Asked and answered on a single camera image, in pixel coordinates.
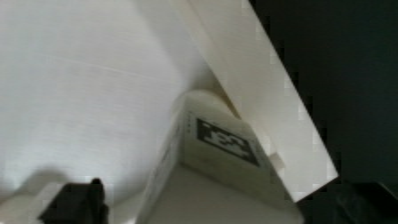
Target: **black object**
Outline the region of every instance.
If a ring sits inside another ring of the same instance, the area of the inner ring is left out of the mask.
[[[99,179],[90,184],[65,184],[38,217],[44,224],[106,224],[108,206],[102,200]]]
[[[348,223],[398,223],[398,200],[381,184],[340,185],[335,199],[337,210]]]
[[[339,171],[298,203],[305,224],[351,224],[339,214],[358,220],[358,207],[340,208],[339,194],[362,209],[381,203],[355,188],[340,191],[344,181],[398,186],[398,1],[250,2]]]

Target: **black and white sign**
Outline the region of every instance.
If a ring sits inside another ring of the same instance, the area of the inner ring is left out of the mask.
[[[197,118],[197,139],[259,166],[248,141]]]

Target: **dark background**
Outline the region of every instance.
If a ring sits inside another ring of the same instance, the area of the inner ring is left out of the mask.
[[[339,179],[298,203],[339,220],[340,182],[398,183],[398,1],[252,0]]]

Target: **white wall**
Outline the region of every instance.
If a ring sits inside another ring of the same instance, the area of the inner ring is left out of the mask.
[[[3,0],[0,199],[92,177],[134,193],[175,97],[213,85],[166,1]]]

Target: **white surface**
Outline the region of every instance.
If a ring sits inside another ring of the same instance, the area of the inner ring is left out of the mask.
[[[149,224],[300,224],[300,214],[275,209],[177,168]]]
[[[220,111],[225,115],[234,117],[225,101],[214,92],[207,90],[193,90],[184,94],[182,99],[184,107],[193,105],[198,113],[202,112],[200,110],[207,111],[207,109],[211,109],[211,111]]]
[[[172,1],[241,119],[260,144],[271,141],[266,153],[296,201],[337,173],[248,1]]]
[[[38,224],[37,217],[45,210],[47,204],[58,194],[60,183],[47,183],[37,195],[17,194],[0,205],[0,223]]]
[[[0,199],[99,177],[140,190],[173,100],[214,83],[163,0],[0,1]]]
[[[181,163],[268,206],[294,213],[294,203],[250,126],[230,116],[230,111],[220,110],[221,102],[209,103],[218,97],[200,101],[198,93],[205,92],[197,92],[186,94]]]
[[[143,193],[133,195],[120,204],[109,208],[108,223],[133,224],[138,216]]]

